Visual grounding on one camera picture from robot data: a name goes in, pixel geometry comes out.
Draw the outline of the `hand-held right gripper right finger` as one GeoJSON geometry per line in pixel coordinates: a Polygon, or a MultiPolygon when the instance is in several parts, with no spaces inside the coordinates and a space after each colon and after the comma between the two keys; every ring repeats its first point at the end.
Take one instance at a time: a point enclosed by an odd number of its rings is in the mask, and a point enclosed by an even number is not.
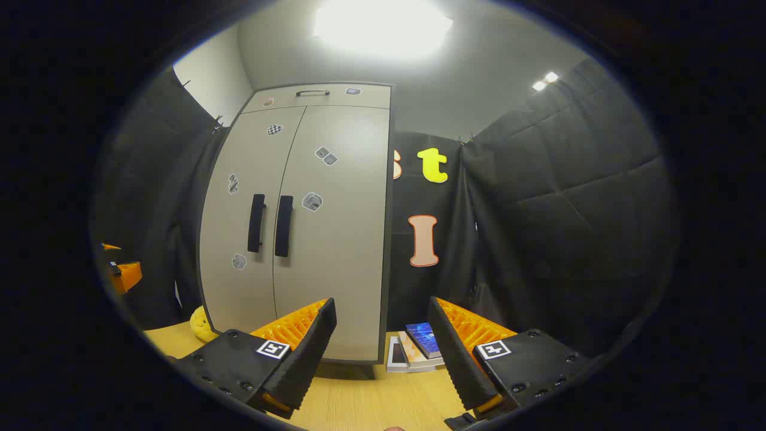
{"type": "Polygon", "coordinates": [[[441,298],[430,298],[428,322],[463,407],[479,420],[542,403],[592,363],[542,330],[515,332],[441,298]]]}

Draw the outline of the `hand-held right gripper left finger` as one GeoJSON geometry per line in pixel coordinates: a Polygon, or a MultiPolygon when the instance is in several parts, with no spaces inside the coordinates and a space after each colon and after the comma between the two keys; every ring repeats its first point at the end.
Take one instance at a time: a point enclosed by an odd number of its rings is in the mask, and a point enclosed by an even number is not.
{"type": "Polygon", "coordinates": [[[336,323],[336,303],[325,298],[251,333],[224,331],[175,358],[174,365],[241,404],[290,419],[303,403],[336,323]]]}

